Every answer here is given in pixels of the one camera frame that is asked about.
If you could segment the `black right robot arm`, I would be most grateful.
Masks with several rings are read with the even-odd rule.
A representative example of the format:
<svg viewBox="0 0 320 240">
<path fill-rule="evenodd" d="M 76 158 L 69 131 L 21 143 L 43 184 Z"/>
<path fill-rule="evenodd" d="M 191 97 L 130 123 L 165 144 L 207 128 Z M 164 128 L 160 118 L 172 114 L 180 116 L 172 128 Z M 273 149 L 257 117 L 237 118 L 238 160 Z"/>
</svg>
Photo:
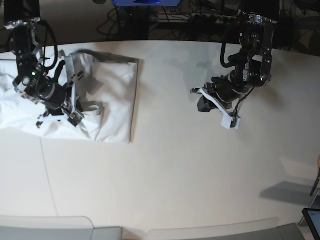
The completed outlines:
<svg viewBox="0 0 320 240">
<path fill-rule="evenodd" d="M 50 111 L 70 114 L 67 108 L 67 88 L 59 84 L 65 61 L 58 61 L 58 44 L 51 26 L 41 19 L 38 0 L 5 0 L 4 27 L 11 31 L 8 40 L 10 51 L 16 56 L 18 75 L 13 86 L 21 97 L 33 103 L 42 103 Z M 36 36 L 37 26 L 43 26 L 50 34 L 54 59 L 45 65 L 44 46 Z"/>
</svg>

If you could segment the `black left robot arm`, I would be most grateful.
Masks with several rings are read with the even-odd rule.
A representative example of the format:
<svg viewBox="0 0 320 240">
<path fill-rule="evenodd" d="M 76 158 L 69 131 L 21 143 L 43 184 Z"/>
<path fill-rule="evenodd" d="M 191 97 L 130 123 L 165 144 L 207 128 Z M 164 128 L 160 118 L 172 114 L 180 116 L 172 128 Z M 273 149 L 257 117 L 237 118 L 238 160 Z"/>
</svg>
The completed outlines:
<svg viewBox="0 0 320 240">
<path fill-rule="evenodd" d="M 227 110 L 238 100 L 234 113 L 256 88 L 263 87 L 271 78 L 273 39 L 280 20 L 280 1 L 244 0 L 239 14 L 225 31 L 220 64 L 233 70 L 228 75 L 212 77 L 204 85 L 209 96 L 214 97 Z M 241 48 L 238 53 L 225 57 L 227 38 L 239 30 Z"/>
</svg>

